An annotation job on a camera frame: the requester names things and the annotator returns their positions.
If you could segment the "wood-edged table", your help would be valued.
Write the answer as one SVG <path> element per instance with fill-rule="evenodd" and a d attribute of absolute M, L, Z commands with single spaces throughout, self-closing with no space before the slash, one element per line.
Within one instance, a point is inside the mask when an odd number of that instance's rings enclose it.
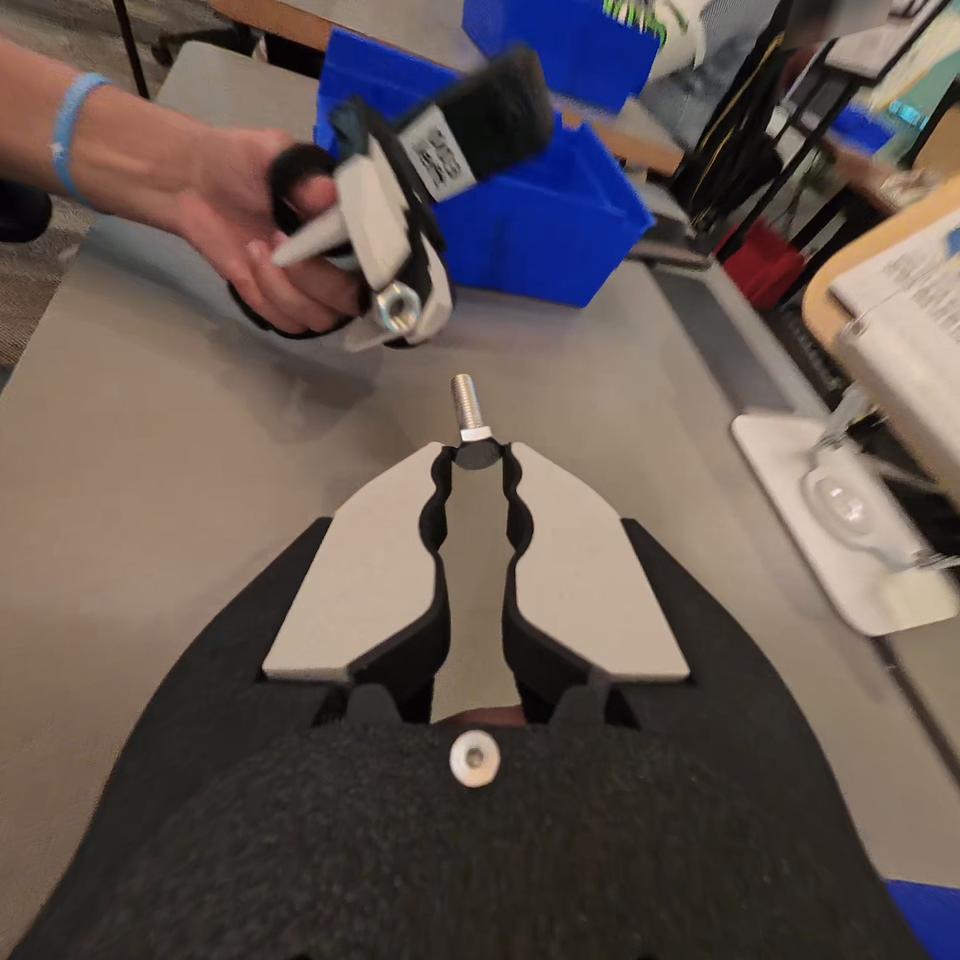
<path fill-rule="evenodd" d="M 211 1 L 223 17 L 325 51 L 334 28 L 459 72 L 485 59 L 461 26 L 462 1 Z M 618 114 L 554 96 L 563 125 L 591 126 L 596 136 L 630 167 L 674 175 L 682 148 L 637 100 Z"/>

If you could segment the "blue plastic object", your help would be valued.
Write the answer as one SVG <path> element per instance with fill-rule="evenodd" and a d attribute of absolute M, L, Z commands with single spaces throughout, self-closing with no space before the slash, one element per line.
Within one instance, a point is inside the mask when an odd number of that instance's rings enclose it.
<path fill-rule="evenodd" d="M 954 887 L 888 879 L 901 914 L 931 958 L 959 958 L 959 890 Z"/>

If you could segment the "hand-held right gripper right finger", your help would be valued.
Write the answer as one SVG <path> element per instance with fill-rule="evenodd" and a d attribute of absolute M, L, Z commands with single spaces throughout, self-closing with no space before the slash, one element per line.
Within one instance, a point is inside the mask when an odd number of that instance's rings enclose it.
<path fill-rule="evenodd" d="M 524 442 L 502 450 L 507 538 L 503 656 L 528 724 L 572 689 L 675 686 L 690 664 L 624 520 L 586 481 Z"/>

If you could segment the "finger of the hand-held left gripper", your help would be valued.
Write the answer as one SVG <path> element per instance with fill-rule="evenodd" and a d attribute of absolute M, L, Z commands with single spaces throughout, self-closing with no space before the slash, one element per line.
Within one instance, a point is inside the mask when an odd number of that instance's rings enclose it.
<path fill-rule="evenodd" d="M 386 330 L 375 318 L 374 296 L 400 273 L 411 253 L 405 198 L 392 169 L 381 175 L 369 157 L 353 157 L 335 175 L 340 210 L 354 258 L 368 289 L 368 306 L 342 335 L 354 354 L 384 345 Z"/>
<path fill-rule="evenodd" d="M 412 287 L 421 299 L 421 316 L 414 333 L 405 338 L 388 334 L 384 344 L 393 350 L 408 350 L 433 340 L 447 325 L 455 306 L 450 269 L 444 257 L 443 237 L 420 222 L 410 228 L 411 252 L 399 274 L 391 281 Z"/>

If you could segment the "dark grey flat panel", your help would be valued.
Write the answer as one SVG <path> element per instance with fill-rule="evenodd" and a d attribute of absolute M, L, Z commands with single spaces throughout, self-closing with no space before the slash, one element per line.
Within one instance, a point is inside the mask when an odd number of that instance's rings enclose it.
<path fill-rule="evenodd" d="M 690 273 L 662 267 L 654 267 L 652 277 L 735 413 L 793 411 L 779 384 L 705 282 Z"/>

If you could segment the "instruction sheet on board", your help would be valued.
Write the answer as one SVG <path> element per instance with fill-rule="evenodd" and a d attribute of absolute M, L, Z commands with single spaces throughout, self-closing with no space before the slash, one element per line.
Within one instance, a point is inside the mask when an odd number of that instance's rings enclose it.
<path fill-rule="evenodd" d="M 840 274 L 836 353 L 951 496 L 959 486 L 958 212 Z"/>

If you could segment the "blue plastic bin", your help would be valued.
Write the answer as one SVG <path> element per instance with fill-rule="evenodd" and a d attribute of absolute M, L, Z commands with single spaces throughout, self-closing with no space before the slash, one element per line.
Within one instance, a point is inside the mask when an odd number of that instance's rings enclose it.
<path fill-rule="evenodd" d="M 458 72 L 336 28 L 318 80 L 315 143 L 340 160 L 331 114 L 355 95 L 394 121 Z M 593 127 L 557 116 L 549 148 L 435 207 L 460 286 L 585 307 L 654 214 Z"/>
<path fill-rule="evenodd" d="M 640 95 L 667 38 L 650 2 L 465 1 L 462 30 L 488 59 L 528 46 L 551 92 L 609 114 Z"/>

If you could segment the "white rectangular board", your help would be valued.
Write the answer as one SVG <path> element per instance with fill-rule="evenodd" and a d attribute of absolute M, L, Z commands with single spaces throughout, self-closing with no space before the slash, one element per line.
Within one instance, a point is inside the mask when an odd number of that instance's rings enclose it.
<path fill-rule="evenodd" d="M 731 434 L 781 522 L 846 624 L 868 638 L 958 616 L 958 588 L 948 570 L 895 572 L 844 547 L 816 520 L 801 483 L 824 421 L 797 414 L 739 414 Z"/>

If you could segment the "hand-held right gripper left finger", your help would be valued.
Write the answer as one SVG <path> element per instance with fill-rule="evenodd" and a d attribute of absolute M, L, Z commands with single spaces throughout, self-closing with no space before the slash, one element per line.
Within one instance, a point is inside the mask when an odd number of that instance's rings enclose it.
<path fill-rule="evenodd" d="M 370 479 L 333 514 L 262 662 L 270 681 L 390 692 L 401 716 L 430 719 L 450 653 L 452 449 L 432 441 Z"/>

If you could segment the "steel hex bolt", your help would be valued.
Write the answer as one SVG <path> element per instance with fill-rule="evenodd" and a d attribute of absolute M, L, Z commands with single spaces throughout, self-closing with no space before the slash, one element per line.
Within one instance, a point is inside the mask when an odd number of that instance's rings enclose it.
<path fill-rule="evenodd" d="M 460 432 L 455 463 L 465 471 L 478 472 L 494 466 L 502 456 L 501 444 L 487 425 L 474 379 L 458 373 L 451 379 L 451 396 Z"/>

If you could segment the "instruction sheet on stand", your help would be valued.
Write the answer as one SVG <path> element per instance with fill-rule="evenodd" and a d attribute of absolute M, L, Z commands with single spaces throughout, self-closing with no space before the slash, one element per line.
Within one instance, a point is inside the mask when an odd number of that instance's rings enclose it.
<path fill-rule="evenodd" d="M 848 322 L 849 315 L 831 294 L 834 281 L 958 209 L 959 175 L 956 174 L 925 198 L 900 210 L 842 247 L 814 274 L 801 301 L 802 321 L 844 378 L 850 379 L 849 372 L 836 358 L 834 342 Z"/>

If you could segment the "red bag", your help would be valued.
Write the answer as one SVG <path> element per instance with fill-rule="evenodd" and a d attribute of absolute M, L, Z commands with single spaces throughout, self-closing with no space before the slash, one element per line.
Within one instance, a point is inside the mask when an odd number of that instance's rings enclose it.
<path fill-rule="evenodd" d="M 800 249 L 760 217 L 722 268 L 749 305 L 762 313 L 777 306 L 807 263 Z"/>

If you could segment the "steel hex nut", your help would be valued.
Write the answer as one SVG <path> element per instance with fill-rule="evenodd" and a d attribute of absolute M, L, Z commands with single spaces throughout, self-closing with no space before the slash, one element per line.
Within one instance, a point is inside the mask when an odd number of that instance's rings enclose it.
<path fill-rule="evenodd" d="M 412 335 L 422 316 L 422 300 L 415 289 L 399 280 L 373 297 L 374 318 L 393 338 Z"/>

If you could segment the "person's left hand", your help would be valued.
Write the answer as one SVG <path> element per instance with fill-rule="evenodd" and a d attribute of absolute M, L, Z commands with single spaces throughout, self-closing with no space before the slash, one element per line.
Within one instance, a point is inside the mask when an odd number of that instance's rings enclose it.
<path fill-rule="evenodd" d="M 232 285 L 242 302 L 282 334 L 326 334 L 367 305 L 354 273 L 315 257 L 288 268 L 273 253 L 283 233 L 273 217 L 269 172 L 293 138 L 277 130 L 202 126 L 176 234 Z"/>

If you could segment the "black jacket yellow stripes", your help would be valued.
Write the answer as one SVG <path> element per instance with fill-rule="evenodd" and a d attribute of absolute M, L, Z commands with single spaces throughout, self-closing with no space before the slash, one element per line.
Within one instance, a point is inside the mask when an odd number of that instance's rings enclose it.
<path fill-rule="evenodd" d="M 686 152 L 668 189 L 690 228 L 710 234 L 782 170 L 767 127 L 785 90 L 796 53 L 816 47 L 787 42 L 792 2 L 780 2 L 726 92 Z"/>

